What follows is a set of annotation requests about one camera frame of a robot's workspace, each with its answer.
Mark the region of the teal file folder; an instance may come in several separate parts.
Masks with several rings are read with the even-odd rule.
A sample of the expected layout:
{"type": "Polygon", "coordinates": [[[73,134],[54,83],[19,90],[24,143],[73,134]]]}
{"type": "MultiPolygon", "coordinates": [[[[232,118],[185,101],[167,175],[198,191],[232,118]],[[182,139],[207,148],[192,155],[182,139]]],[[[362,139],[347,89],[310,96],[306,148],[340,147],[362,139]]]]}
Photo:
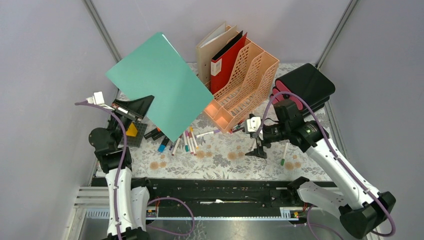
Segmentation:
{"type": "Polygon", "coordinates": [[[131,101],[153,96],[146,116],[171,141],[214,98],[162,32],[152,35],[105,75],[131,101]]]}

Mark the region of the white marker dark green cap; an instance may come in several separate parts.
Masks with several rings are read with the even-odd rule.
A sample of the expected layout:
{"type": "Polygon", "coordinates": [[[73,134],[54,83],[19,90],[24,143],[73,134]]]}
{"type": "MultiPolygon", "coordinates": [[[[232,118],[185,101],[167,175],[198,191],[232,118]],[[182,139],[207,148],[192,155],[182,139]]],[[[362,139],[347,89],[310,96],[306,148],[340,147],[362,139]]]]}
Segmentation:
{"type": "Polygon", "coordinates": [[[289,143],[288,143],[288,142],[286,142],[286,143],[284,144],[283,154],[282,154],[282,158],[281,158],[281,161],[280,161],[280,165],[281,165],[281,166],[284,166],[284,164],[285,164],[288,147],[289,147],[289,143]]]}

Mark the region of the red file folder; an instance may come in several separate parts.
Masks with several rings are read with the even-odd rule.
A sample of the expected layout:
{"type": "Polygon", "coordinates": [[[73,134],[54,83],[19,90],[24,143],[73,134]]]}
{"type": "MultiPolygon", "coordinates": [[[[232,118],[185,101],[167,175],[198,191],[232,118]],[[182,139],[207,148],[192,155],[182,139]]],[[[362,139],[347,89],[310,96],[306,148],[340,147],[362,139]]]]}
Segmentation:
{"type": "Polygon", "coordinates": [[[210,91],[214,95],[229,82],[233,67],[241,48],[245,46],[247,33],[242,30],[211,59],[210,91]]]}

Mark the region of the white marker red-brown cap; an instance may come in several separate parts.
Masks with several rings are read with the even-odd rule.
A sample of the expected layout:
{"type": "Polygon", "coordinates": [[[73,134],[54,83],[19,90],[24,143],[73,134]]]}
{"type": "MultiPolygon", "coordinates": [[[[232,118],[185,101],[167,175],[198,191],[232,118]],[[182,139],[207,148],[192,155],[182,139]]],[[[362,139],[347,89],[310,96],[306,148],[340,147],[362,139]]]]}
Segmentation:
{"type": "Polygon", "coordinates": [[[249,155],[250,155],[250,156],[255,156],[255,155],[256,155],[256,152],[257,152],[257,140],[256,140],[256,139],[254,139],[254,140],[253,140],[253,143],[252,143],[252,146],[251,146],[251,148],[250,148],[249,155]]]}

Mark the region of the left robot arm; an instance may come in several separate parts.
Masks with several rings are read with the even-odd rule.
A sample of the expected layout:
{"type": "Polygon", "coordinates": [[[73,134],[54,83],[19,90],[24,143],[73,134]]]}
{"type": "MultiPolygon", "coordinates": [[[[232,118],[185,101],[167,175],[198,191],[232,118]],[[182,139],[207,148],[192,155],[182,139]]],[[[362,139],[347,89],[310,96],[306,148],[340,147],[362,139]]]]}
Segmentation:
{"type": "Polygon", "coordinates": [[[109,193],[108,240],[148,240],[146,221],[136,221],[133,214],[131,197],[136,199],[141,209],[152,204],[155,192],[149,187],[132,188],[132,157],[128,146],[127,130],[130,125],[142,120],[154,96],[148,95],[136,100],[114,100],[111,105],[105,103],[102,92],[95,92],[81,103],[94,107],[110,115],[107,127],[93,129],[88,141],[94,147],[94,154],[105,174],[109,193]]]}

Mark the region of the beige file binder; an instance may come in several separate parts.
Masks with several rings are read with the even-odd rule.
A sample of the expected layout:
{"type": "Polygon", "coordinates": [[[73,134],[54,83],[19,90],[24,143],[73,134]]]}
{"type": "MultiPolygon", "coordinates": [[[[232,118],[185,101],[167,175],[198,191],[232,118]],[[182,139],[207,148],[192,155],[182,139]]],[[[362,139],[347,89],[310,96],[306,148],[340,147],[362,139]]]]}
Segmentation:
{"type": "Polygon", "coordinates": [[[238,33],[238,26],[230,26],[224,21],[211,31],[195,47],[197,76],[209,89],[211,78],[211,60],[238,33]]]}

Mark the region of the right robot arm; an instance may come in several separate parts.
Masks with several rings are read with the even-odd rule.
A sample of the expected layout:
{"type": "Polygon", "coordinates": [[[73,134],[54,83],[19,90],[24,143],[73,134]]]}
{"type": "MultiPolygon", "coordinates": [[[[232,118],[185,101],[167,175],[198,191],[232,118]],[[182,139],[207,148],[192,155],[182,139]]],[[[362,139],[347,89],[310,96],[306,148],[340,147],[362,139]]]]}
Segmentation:
{"type": "Polygon", "coordinates": [[[397,230],[391,216],[396,203],[393,194],[381,192],[355,170],[317,118],[305,121],[291,100],[280,101],[273,107],[278,118],[275,124],[266,125],[265,118],[254,114],[245,121],[244,131],[256,141],[255,149],[248,155],[266,158],[264,147],[288,140],[318,163],[340,192],[337,194],[299,177],[288,185],[287,201],[293,206],[306,202],[321,208],[338,218],[344,229],[357,239],[369,233],[383,236],[376,228],[384,221],[391,225],[386,236],[393,236],[397,230]]]}

